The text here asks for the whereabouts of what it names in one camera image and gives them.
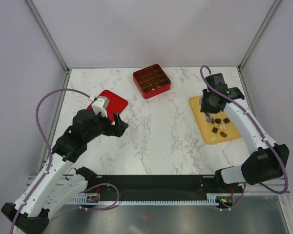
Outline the metal tongs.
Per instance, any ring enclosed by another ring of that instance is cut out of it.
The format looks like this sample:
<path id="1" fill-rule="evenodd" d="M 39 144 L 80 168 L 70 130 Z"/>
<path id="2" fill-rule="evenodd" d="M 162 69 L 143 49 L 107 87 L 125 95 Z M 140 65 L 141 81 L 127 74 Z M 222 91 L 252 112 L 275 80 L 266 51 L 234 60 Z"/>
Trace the metal tongs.
<path id="1" fill-rule="evenodd" d="M 198 102 L 199 102 L 199 105 L 202 106 L 202 97 L 199 97 L 199 101 Z M 211 114 L 204 112 L 204 115 L 205 115 L 206 122 L 207 123 L 211 123 L 211 121 L 212 121 Z"/>

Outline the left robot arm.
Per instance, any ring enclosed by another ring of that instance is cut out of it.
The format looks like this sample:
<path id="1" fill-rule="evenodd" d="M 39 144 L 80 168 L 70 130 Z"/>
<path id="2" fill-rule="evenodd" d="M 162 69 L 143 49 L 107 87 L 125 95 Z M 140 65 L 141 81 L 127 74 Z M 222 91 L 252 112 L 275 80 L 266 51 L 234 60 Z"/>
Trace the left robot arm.
<path id="1" fill-rule="evenodd" d="M 1 212 L 11 221 L 13 230 L 41 234 L 59 208 L 78 193 L 97 187 L 96 173 L 87 167 L 76 171 L 61 188 L 53 191 L 63 174 L 87 150 L 87 144 L 100 135 L 121 137 L 128 124 L 114 113 L 114 120 L 91 110 L 80 110 L 51 150 L 48 162 L 27 190 L 13 203 L 5 203 Z"/>

